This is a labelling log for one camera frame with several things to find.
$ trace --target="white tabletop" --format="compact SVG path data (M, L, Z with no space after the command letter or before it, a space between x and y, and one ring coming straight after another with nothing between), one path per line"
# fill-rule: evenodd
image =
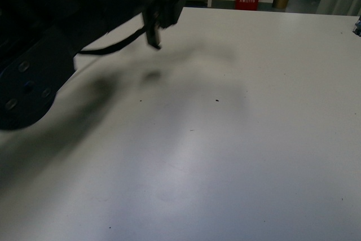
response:
M78 57L0 133L0 240L361 240L356 21L187 8L160 51Z

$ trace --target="black cable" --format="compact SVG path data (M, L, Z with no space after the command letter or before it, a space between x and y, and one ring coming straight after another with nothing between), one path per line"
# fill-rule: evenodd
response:
M121 49L123 49L125 46L131 44L134 42L139 36L144 34L151 26L152 24L145 25L144 27L138 29L136 32L134 32L132 35L130 35L128 38L125 38L124 40L115 43L114 45L109 45L105 48L101 49L93 49L93 50L82 50L79 52L79 54L82 55L108 55L114 52L117 52Z

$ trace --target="bolt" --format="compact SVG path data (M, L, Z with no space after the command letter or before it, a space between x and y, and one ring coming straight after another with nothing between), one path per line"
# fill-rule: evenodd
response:
M10 99L6 104L5 104L5 109L6 110L12 110L15 106L17 105L17 100L16 99Z
M43 93L41 94L41 97L46 98L49 96L50 93L51 93L51 88L47 87L46 89L44 89Z
M24 62L20 63L18 69L19 69L19 72L20 72L20 73L23 73L23 72L25 72L27 69L29 69L29 67L30 67L30 63L27 62L27 61L24 61Z

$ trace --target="black robotic arm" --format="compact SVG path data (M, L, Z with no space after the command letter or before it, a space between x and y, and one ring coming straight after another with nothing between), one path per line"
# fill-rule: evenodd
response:
M143 32L176 24L185 0L0 0L0 129L34 124L74 73L73 58L121 49ZM81 51L142 13L144 28L117 45Z

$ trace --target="floor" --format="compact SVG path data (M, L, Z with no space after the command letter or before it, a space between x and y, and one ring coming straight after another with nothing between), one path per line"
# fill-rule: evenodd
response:
M315 14L320 1L321 0L289 0L286 9L272 8L271 5L259 5L258 10Z

